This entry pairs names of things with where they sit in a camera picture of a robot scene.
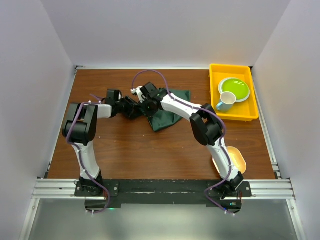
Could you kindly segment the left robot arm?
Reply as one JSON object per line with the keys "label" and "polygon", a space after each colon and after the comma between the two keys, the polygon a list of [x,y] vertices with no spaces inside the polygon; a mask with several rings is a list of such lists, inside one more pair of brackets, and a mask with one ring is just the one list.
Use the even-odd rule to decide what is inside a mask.
{"label": "left robot arm", "polygon": [[108,196],[101,169],[98,166],[94,139],[99,119],[122,114],[128,119],[142,115],[139,103],[129,96],[122,96],[117,89],[110,89],[106,97],[93,96],[96,102],[71,103],[62,124],[62,135],[75,151],[80,167],[78,187],[92,196]]}

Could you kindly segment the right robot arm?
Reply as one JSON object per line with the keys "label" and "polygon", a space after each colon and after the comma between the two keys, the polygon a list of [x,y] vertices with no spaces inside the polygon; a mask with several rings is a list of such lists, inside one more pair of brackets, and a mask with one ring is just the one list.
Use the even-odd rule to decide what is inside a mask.
{"label": "right robot arm", "polygon": [[150,116],[162,110],[188,120],[194,138],[199,144],[207,147],[219,172],[221,182],[217,183],[215,188],[230,197],[241,190],[244,177],[227,150],[224,140],[226,126],[210,104],[191,103],[166,89],[159,90],[151,82],[132,89],[131,92],[138,96],[142,108]]}

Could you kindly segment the dark green cloth napkin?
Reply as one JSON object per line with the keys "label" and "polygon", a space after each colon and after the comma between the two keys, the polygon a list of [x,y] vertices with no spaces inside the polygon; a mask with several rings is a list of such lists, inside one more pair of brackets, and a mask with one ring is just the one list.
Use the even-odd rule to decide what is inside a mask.
{"label": "dark green cloth napkin", "polygon": [[[191,98],[190,90],[179,90],[170,88],[169,91],[171,94],[174,94],[176,97],[185,101],[189,101]],[[153,132],[159,132],[161,130],[172,127],[177,122],[179,122],[182,117],[170,111],[159,109],[153,116],[149,116],[147,119]]]}

